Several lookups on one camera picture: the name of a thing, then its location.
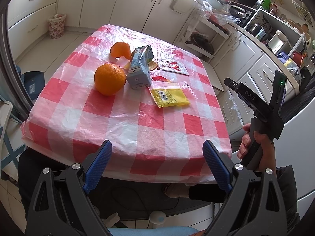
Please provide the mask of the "person's black sleeve forearm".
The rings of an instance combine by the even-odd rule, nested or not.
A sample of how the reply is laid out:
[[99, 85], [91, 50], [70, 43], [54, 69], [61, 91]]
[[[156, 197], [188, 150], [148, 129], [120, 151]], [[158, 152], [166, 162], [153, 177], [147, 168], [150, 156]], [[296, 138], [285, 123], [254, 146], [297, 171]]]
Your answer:
[[289, 234], [300, 221], [297, 212], [297, 187], [294, 169], [292, 165], [276, 168], [269, 162], [267, 164], [260, 163], [259, 171], [264, 171], [267, 168], [272, 169], [276, 174], [286, 210], [287, 234]]

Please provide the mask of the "person's right hand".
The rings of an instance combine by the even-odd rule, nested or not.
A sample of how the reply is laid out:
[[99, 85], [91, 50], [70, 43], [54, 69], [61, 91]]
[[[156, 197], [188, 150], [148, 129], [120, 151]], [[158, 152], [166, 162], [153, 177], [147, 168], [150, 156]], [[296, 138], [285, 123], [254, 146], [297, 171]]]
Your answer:
[[[240, 144], [239, 150], [237, 152], [237, 157], [240, 160], [243, 160], [246, 154], [248, 153], [249, 146], [251, 144], [251, 138], [249, 135], [250, 131], [250, 123], [245, 124], [243, 127], [245, 134], [242, 137], [242, 142]], [[260, 134], [257, 131], [254, 131], [254, 139], [255, 141], [260, 144], [263, 151], [263, 156], [260, 160], [260, 164], [258, 166], [257, 171], [264, 171], [265, 169], [269, 168], [273, 170], [275, 174], [276, 171], [276, 160], [275, 160], [275, 149], [273, 142], [268, 138], [265, 134]]]

